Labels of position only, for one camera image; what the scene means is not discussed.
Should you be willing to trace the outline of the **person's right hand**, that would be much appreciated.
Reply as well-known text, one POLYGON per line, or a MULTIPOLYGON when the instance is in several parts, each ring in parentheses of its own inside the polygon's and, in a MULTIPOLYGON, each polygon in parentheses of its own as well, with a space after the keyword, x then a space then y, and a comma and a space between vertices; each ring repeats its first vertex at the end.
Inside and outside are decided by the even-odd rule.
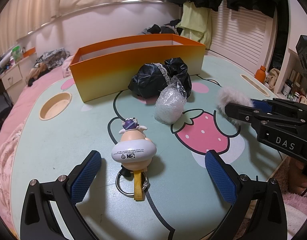
POLYGON ((295 194, 302 194, 307 189, 307 176, 303 174, 304 164, 290 158, 288 171, 288 190, 295 194))

